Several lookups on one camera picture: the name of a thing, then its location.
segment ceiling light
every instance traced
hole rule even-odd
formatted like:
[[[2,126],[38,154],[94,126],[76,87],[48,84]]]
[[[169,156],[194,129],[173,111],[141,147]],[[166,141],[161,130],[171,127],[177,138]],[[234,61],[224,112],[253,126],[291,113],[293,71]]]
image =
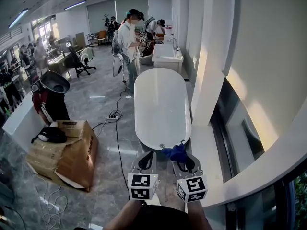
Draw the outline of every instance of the ceiling light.
[[[13,21],[13,23],[9,26],[9,28],[12,28],[21,19],[21,17],[23,17],[24,14],[28,12],[28,10],[29,9],[22,10],[17,16],[17,18]]]
[[[78,6],[78,5],[81,5],[81,4],[83,4],[83,3],[86,3],[86,1],[79,2],[79,3],[76,3],[76,4],[74,4],[74,5],[71,5],[71,6],[67,7],[67,8],[65,8],[64,10],[69,10],[69,9],[71,9],[71,8],[73,8],[73,7],[76,7],[76,6]]]

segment cardboard box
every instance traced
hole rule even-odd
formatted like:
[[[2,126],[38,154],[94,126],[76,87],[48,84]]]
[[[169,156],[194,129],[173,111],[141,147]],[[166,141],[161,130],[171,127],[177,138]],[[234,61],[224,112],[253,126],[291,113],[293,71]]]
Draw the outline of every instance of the cardboard box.
[[[26,157],[35,173],[59,185],[89,191],[92,185],[98,140],[87,121],[58,120],[65,143],[37,139]]]

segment red cloth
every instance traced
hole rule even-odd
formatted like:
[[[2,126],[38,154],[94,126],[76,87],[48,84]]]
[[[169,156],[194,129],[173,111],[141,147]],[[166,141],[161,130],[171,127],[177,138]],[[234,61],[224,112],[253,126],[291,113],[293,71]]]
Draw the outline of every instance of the red cloth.
[[[32,101],[35,110],[38,112],[42,110],[42,103],[46,104],[48,98],[48,91],[43,91],[41,94],[35,92],[32,96]]]

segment oval bathtub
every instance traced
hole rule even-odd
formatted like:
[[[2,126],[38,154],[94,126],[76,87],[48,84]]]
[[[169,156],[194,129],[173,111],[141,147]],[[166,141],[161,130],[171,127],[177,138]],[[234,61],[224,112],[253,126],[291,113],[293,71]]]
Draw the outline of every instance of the oval bathtub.
[[[135,132],[146,146],[172,148],[191,135],[186,83],[177,72],[154,68],[139,75],[134,85]]]

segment face mask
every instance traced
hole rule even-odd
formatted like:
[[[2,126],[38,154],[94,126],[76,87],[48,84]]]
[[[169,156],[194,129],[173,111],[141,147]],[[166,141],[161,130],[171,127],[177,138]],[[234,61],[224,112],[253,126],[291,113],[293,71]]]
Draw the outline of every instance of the face mask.
[[[139,22],[139,20],[131,20],[131,23],[136,25]]]

